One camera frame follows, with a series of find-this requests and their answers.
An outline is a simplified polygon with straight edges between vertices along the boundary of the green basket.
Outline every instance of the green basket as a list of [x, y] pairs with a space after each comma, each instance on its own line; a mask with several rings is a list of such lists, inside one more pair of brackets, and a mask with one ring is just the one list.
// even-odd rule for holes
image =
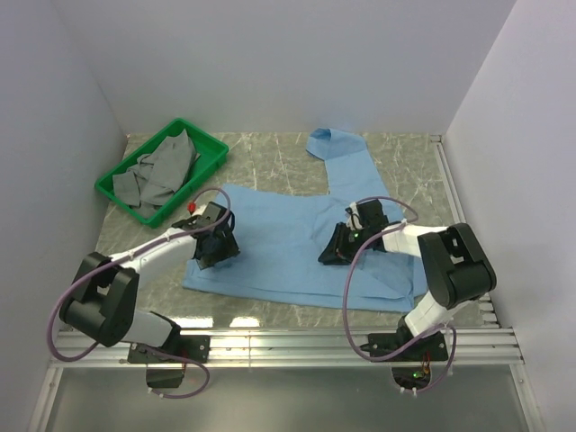
[[[186, 183], [182, 185], [178, 192], [176, 192], [166, 204], [160, 207], [151, 218], [144, 219], [128, 205], [116, 198], [114, 195], [112, 176], [125, 173], [129, 167], [136, 165], [136, 159], [140, 155], [152, 153], [165, 137], [176, 137], [180, 135], [184, 129], [186, 129], [188, 136], [192, 139], [200, 157], [193, 164], [192, 169], [188, 173]], [[99, 178], [96, 181], [95, 188], [110, 198], [110, 200], [114, 201], [118, 206], [122, 207], [126, 212], [134, 216], [138, 221], [151, 228], [155, 228], [226, 162], [227, 153], [228, 146], [223, 142], [211, 137], [186, 120], [175, 119], [131, 155], [126, 157], [112, 171]]]

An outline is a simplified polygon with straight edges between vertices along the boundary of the marble surface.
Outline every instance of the marble surface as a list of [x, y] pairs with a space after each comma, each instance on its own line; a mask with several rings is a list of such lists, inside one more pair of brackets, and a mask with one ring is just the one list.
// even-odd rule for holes
[[[362, 134], [392, 197], [415, 207], [422, 225], [453, 223], [433, 145], [422, 134]], [[307, 133], [216, 133], [229, 145], [228, 162], [205, 185], [231, 183], [280, 194], [315, 195], [328, 192], [324, 162], [305, 151]], [[126, 155], [150, 135], [132, 134]], [[215, 194], [209, 193], [203, 201]], [[141, 225], [110, 203], [96, 250], [104, 254], [133, 248], [188, 217], [185, 203], [157, 229]], [[342, 325], [340, 310], [297, 306], [196, 292], [182, 287], [185, 265], [160, 275], [139, 292], [138, 307], [180, 319], [187, 327], [334, 327]], [[396, 327], [401, 314], [351, 310], [353, 326]], [[459, 327], [479, 327], [480, 308], [472, 304], [454, 318]]]

